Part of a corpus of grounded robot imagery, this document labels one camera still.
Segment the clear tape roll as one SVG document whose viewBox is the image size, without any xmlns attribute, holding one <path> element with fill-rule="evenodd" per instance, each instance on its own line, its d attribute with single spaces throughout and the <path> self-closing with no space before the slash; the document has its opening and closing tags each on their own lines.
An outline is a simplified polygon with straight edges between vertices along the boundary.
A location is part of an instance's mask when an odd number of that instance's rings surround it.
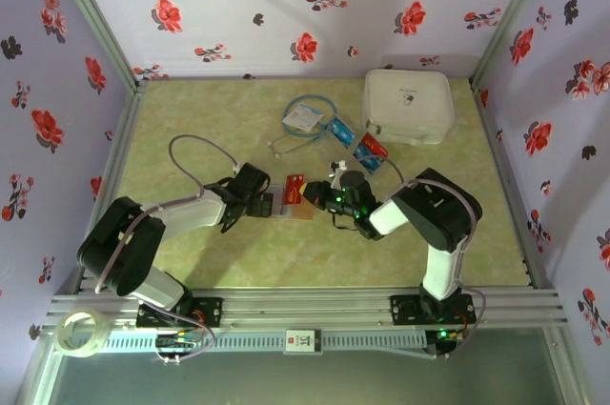
<svg viewBox="0 0 610 405">
<path fill-rule="evenodd" d="M 110 334 L 107 317 L 94 309 L 79 308 L 60 320 L 52 335 L 52 343 L 61 355 L 90 357 L 104 347 Z"/>
</svg>

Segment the grey aluminium frame post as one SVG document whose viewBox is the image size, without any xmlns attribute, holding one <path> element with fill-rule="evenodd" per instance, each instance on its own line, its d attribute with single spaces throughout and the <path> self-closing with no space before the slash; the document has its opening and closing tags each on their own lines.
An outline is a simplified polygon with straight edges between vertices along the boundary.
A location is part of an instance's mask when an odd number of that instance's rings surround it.
<svg viewBox="0 0 610 405">
<path fill-rule="evenodd" d="M 118 41 L 112 33 L 106 18 L 95 0 L 74 0 L 82 14 L 86 18 L 91 30 L 94 32 L 98 42 L 105 53 L 110 57 L 114 68 L 119 73 L 124 84 L 132 92 L 138 92 L 140 82 L 136 79 L 130 67 L 129 61 L 122 51 Z"/>
<path fill-rule="evenodd" d="M 495 57 L 496 52 L 498 51 L 498 47 L 502 42 L 503 38 L 509 33 L 510 27 L 519 17 L 521 13 L 521 9 L 526 4 L 528 0 L 510 0 L 507 8 L 503 12 L 502 17 L 499 20 L 498 26 L 490 40 L 487 48 L 485 49 L 483 55 L 481 56 L 478 65 L 474 74 L 469 78 L 469 84 L 472 90 L 478 88 L 478 85 L 490 68 L 493 59 Z"/>
</svg>

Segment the blue credit card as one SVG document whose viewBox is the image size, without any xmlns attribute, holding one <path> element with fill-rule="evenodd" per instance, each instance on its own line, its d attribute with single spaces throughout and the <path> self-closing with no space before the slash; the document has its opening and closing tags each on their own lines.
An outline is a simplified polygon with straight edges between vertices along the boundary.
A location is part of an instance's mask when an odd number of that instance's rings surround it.
<svg viewBox="0 0 610 405">
<path fill-rule="evenodd" d="M 382 161 L 361 143 L 356 146 L 354 158 L 369 174 L 374 174 L 382 164 Z"/>
<path fill-rule="evenodd" d="M 349 149 L 356 134 L 354 131 L 337 115 L 330 121 L 329 129 L 331 134 L 346 148 Z"/>
</svg>

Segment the grey aluminium mounting rail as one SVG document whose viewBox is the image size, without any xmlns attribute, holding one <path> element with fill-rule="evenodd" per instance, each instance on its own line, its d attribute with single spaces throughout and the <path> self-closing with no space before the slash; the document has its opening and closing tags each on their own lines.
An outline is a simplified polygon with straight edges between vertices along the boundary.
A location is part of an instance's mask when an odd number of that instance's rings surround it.
<svg viewBox="0 0 610 405">
<path fill-rule="evenodd" d="M 481 329 L 562 327 L 567 316 L 554 290 L 531 287 L 491 287 L 473 295 L 473 304 L 483 312 Z M 396 328 L 390 313 L 390 297 L 418 294 L 416 288 L 261 288 L 211 289 L 193 293 L 197 297 L 223 299 L 219 329 L 223 332 L 254 332 L 280 329 L 391 331 Z M 138 312 L 133 297 L 107 292 L 60 294 L 40 323 L 51 333 L 60 320 L 79 308 L 105 314 L 111 327 L 132 329 Z"/>
</svg>

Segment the blue tube stethoscope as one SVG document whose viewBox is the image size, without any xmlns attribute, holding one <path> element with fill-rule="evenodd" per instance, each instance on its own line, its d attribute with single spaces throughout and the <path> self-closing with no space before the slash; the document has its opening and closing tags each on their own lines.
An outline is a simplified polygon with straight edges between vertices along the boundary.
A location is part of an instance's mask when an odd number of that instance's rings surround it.
<svg viewBox="0 0 610 405">
<path fill-rule="evenodd" d="M 308 101 L 308 100 L 319 101 L 322 104 L 324 104 L 325 106 L 329 107 L 331 110 L 330 113 L 328 114 L 329 118 L 327 120 L 325 120 L 326 114 L 324 112 L 322 112 L 320 109 L 313 108 L 311 105 L 307 104 L 306 101 Z M 282 123 L 282 119 L 300 103 L 303 103 L 324 114 L 324 116 L 320 120 L 320 122 L 310 132 L 303 132 L 298 129 L 286 126 Z M 282 126 L 282 130 L 283 130 L 283 134 L 280 137 L 278 137 L 277 139 L 272 140 L 268 143 L 268 147 L 269 147 L 270 151 L 272 152 L 272 154 L 274 155 L 275 158 L 280 158 L 288 153 L 297 151 L 308 145 L 314 144 L 315 141 L 317 141 L 319 138 L 321 138 L 325 134 L 325 132 L 329 129 L 329 123 L 336 116 L 337 112 L 338 112 L 338 109 L 337 109 L 336 103 L 333 100 L 331 100 L 328 97 L 323 96 L 323 95 L 304 94 L 304 95 L 300 95 L 300 96 L 294 98 L 286 105 L 286 107 L 282 113 L 282 116 L 281 116 L 281 126 Z M 288 150 L 281 151 L 278 147 L 278 144 L 282 140 L 288 139 L 288 138 L 297 139 L 297 140 L 299 140 L 299 143 L 296 146 L 294 146 Z"/>
</svg>

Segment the white square box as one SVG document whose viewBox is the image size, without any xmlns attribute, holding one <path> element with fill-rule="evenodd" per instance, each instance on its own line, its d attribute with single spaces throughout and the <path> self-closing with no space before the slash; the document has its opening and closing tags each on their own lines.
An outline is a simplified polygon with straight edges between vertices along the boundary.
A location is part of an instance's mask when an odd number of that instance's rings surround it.
<svg viewBox="0 0 610 405">
<path fill-rule="evenodd" d="M 362 126 L 378 141 L 437 145 L 454 121 L 450 84 L 443 73 L 377 69 L 366 74 Z"/>
</svg>

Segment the grey aluminium side rail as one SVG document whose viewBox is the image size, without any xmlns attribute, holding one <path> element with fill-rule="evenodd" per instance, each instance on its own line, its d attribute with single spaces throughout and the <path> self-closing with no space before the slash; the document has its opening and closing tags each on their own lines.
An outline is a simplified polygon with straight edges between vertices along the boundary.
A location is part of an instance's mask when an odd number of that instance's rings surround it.
<svg viewBox="0 0 610 405">
<path fill-rule="evenodd" d="M 474 82 L 473 77 L 468 79 L 468 86 L 476 103 L 481 124 L 494 159 L 522 262 L 524 263 L 526 274 L 529 276 L 530 286 L 535 289 L 553 290 L 554 285 L 545 271 L 542 262 L 543 257 L 538 252 L 535 238 L 530 234 L 526 225 L 526 222 L 530 219 L 529 212 L 525 210 L 523 205 L 519 187 L 516 185 L 514 172 L 503 145 L 496 139 L 497 124 L 493 119 L 487 118 L 484 111 L 485 108 L 480 100 L 480 89 Z"/>
<path fill-rule="evenodd" d="M 100 192 L 93 205 L 86 235 L 91 232 L 96 222 L 116 198 L 119 191 L 146 86 L 146 82 L 139 84 L 134 93 L 131 93 L 126 99 L 114 139 L 112 140 L 111 152 L 102 176 Z"/>
</svg>

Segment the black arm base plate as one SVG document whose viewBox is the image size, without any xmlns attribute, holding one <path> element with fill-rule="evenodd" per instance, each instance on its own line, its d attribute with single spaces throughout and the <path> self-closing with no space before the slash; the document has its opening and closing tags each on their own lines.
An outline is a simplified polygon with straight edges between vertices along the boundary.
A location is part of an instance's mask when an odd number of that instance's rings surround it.
<svg viewBox="0 0 610 405">
<path fill-rule="evenodd" d="M 172 312 L 194 319 L 210 328 L 219 328 L 223 315 L 223 299 L 220 297 L 191 297 L 179 302 Z M 178 328 L 193 327 L 173 315 L 166 315 L 151 306 L 142 304 L 136 315 L 137 328 Z"/>
<path fill-rule="evenodd" d="M 390 313 L 396 326 L 470 325 L 477 321 L 473 299 L 469 294 L 458 294 L 442 301 L 436 301 L 427 295 L 392 295 Z"/>
</svg>

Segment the small white display unit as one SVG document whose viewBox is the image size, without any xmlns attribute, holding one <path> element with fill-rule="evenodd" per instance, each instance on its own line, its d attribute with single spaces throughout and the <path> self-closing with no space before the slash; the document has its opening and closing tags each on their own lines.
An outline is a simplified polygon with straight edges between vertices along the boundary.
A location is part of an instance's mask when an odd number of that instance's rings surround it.
<svg viewBox="0 0 610 405">
<path fill-rule="evenodd" d="M 322 354 L 322 331 L 288 329 L 284 333 L 285 354 Z"/>
</svg>

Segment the tan leather card holder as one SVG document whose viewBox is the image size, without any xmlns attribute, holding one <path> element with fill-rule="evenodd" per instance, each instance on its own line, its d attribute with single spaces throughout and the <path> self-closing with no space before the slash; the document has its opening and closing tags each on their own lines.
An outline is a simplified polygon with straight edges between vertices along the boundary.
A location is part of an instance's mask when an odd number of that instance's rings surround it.
<svg viewBox="0 0 610 405">
<path fill-rule="evenodd" d="M 266 193 L 273 197 L 270 215 L 272 219 L 310 221 L 314 218 L 314 206 L 304 199 L 299 204 L 286 205 L 282 186 L 271 185 Z"/>
</svg>

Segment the white printed packet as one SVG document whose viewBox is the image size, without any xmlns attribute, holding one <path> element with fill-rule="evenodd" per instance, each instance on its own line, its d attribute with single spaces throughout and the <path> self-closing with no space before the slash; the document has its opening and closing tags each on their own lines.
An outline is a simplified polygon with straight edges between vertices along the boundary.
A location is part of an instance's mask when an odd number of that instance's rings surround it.
<svg viewBox="0 0 610 405">
<path fill-rule="evenodd" d="M 282 123 L 303 132 L 310 132 L 323 116 L 322 112 L 300 103 L 282 119 Z"/>
</svg>

